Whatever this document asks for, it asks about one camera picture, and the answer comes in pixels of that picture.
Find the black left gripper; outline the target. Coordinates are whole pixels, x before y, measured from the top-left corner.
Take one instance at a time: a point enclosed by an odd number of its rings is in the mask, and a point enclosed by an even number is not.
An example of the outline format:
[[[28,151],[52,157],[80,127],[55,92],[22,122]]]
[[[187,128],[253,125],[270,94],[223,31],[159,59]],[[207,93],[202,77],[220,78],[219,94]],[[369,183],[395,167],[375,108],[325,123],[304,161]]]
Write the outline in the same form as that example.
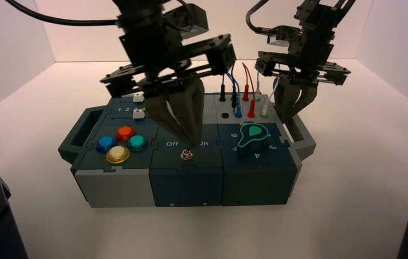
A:
[[[130,64],[100,80],[111,97],[144,92],[150,97],[148,113],[152,119],[174,136],[190,145],[198,145],[204,106],[204,86],[200,78],[222,75],[235,63],[230,34],[188,45],[178,40],[135,44],[125,36],[120,40]],[[161,94],[169,88],[178,92],[170,96]]]

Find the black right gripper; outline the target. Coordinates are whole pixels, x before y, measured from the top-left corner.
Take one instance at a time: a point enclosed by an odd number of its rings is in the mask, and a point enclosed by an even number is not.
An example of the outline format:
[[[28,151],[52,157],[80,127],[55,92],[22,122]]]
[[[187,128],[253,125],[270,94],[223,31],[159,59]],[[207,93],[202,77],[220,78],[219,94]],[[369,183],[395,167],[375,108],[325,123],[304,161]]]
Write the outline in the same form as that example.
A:
[[[274,28],[268,44],[286,46],[288,52],[259,51],[255,69],[263,76],[343,85],[351,71],[328,60],[334,34],[332,30]]]

